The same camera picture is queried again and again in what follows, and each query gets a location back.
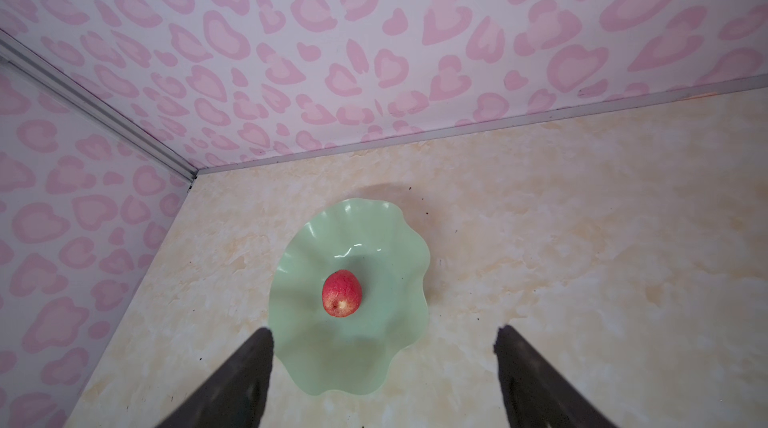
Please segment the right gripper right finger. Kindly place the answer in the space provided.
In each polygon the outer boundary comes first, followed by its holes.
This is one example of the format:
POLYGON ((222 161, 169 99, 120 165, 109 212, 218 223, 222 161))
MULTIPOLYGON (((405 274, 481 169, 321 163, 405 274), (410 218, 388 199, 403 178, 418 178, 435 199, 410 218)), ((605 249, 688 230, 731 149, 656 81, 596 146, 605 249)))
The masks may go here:
POLYGON ((511 427, 615 428, 513 327, 498 330, 494 353, 511 427))

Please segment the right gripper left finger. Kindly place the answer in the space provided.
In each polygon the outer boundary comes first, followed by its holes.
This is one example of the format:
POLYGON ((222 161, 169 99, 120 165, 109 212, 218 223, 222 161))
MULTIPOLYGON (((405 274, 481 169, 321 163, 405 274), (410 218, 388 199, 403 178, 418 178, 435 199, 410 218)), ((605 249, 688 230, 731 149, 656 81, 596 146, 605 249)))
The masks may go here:
POLYGON ((266 408, 273 358, 272 332, 261 327, 158 426, 259 426, 266 408))

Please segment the red fake apple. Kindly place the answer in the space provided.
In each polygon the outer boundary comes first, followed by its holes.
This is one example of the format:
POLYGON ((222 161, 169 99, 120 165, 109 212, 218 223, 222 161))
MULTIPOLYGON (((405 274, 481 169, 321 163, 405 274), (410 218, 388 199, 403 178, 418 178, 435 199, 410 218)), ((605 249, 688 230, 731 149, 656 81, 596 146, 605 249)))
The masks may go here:
POLYGON ((357 277, 348 270, 331 274, 324 282, 321 299, 325 312, 335 318, 354 314, 362 303, 363 290, 357 277))

